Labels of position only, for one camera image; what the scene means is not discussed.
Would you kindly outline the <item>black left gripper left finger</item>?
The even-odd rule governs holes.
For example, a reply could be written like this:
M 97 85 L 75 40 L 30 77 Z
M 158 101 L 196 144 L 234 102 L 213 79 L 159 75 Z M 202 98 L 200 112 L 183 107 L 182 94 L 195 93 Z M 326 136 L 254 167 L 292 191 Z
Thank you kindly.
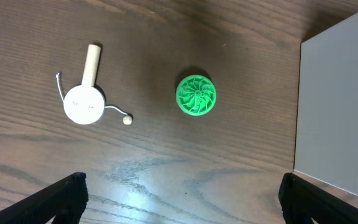
M 0 224 L 79 224 L 88 202 L 86 174 L 75 172 L 0 211 Z

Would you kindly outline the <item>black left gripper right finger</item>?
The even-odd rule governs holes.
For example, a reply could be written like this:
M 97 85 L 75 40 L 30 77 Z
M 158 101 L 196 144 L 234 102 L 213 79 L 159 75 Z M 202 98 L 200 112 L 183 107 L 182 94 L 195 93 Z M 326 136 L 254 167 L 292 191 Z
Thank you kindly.
M 286 224 L 358 224 L 358 208 L 292 173 L 283 176 L 278 199 Z

